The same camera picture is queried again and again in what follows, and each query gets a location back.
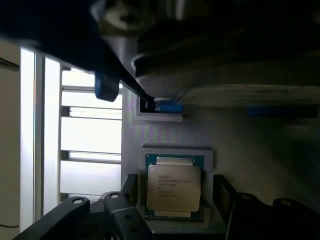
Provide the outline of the metal slat table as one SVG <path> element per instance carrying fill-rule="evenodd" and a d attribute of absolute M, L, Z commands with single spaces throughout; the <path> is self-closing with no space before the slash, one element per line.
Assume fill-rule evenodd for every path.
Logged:
<path fill-rule="evenodd" d="M 122 102 L 99 100 L 95 76 L 20 50 L 20 229 L 68 197 L 121 187 Z"/>

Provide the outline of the white 3D-printed parts rack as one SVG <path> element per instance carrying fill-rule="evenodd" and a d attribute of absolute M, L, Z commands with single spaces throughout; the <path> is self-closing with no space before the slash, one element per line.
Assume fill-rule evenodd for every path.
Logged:
<path fill-rule="evenodd" d="M 267 205 L 293 199 L 320 214 L 320 107 L 264 109 L 187 107 L 182 121 L 139 111 L 122 93 L 121 177 L 137 175 L 137 209 L 153 240 L 226 240 L 227 225 L 213 201 L 213 176 Z M 202 220 L 147 219 L 146 153 L 205 156 Z"/>

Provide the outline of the blue white connector plug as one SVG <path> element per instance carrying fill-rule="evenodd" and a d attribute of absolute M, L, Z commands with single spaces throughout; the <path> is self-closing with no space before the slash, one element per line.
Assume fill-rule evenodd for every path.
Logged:
<path fill-rule="evenodd" d="M 154 111 L 160 113 L 182 113 L 184 105 L 167 97 L 158 97 L 154 99 Z"/>

